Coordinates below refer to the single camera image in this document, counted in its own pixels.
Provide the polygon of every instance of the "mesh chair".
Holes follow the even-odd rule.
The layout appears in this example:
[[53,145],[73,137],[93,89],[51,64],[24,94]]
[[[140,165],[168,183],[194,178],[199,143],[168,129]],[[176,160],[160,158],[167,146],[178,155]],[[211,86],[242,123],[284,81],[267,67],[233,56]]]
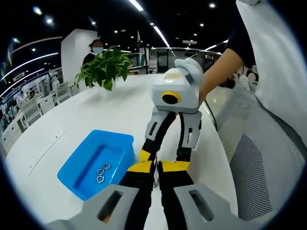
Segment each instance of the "mesh chair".
[[58,104],[62,103],[63,101],[71,97],[68,90],[68,82],[64,82],[63,84],[56,86],[56,96]]
[[269,221],[304,168],[307,149],[302,139],[254,94],[239,87],[232,90],[216,121],[236,187],[239,217]]
[[38,108],[36,98],[32,98],[28,102],[26,102],[22,107],[21,110],[24,114],[24,118],[26,121],[27,127],[33,124],[36,120],[38,120],[42,113]]

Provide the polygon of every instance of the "face mask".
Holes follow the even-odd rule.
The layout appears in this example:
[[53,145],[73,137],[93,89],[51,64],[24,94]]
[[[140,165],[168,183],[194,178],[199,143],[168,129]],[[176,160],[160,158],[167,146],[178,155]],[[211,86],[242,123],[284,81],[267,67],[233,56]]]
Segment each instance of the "face mask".
[[103,47],[93,47],[93,51],[96,54],[101,54],[104,51]]

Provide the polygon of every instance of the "white pillar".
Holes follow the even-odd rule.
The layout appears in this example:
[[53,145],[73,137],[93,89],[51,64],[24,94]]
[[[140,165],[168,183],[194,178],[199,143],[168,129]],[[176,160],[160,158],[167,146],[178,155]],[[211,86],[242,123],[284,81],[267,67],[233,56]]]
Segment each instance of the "white pillar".
[[[61,43],[61,62],[64,82],[74,84],[83,60],[90,52],[89,44],[97,39],[97,31],[75,29]],[[86,89],[84,81],[79,84],[80,91]]]

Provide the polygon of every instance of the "blue plastic basin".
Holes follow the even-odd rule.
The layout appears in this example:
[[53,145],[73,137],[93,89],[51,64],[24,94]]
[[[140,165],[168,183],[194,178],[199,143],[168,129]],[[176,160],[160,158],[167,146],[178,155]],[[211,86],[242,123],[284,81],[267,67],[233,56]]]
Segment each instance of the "blue plastic basin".
[[[94,130],[62,166],[58,179],[85,201],[109,184],[119,184],[127,169],[136,162],[132,143],[131,135]],[[97,170],[106,163],[111,168],[105,170],[104,182],[98,183]]]

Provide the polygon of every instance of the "white shirt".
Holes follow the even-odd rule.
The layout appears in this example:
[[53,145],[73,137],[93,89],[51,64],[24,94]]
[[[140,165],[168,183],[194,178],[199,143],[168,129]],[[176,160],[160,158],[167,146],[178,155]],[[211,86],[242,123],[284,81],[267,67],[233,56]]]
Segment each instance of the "white shirt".
[[307,146],[307,68],[299,45],[283,19],[267,2],[236,1],[248,31],[259,82],[255,95],[290,125]]

